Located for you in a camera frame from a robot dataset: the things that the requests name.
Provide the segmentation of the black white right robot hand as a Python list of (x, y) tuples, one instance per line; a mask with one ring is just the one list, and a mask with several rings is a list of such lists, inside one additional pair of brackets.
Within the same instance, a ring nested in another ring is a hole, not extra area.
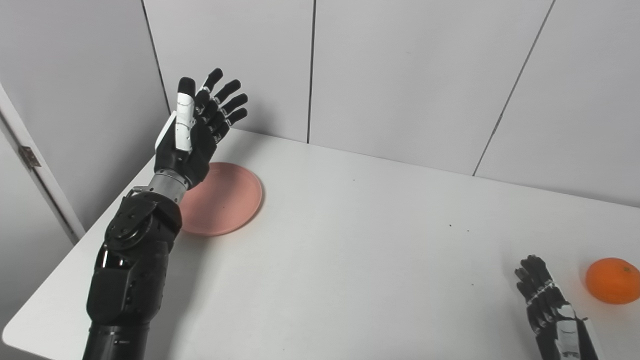
[(547, 268), (531, 254), (514, 270), (526, 317), (543, 360), (599, 360), (588, 318), (579, 317)]

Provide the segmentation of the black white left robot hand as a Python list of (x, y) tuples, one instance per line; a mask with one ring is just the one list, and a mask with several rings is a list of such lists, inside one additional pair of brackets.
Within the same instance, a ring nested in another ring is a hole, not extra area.
[(223, 76), (222, 69), (215, 68), (201, 86), (190, 77), (182, 77), (175, 109), (155, 144), (154, 171), (176, 173), (189, 190), (203, 182), (218, 144), (249, 113), (245, 108), (249, 96), (237, 93), (242, 87), (240, 80), (231, 80), (214, 91)]

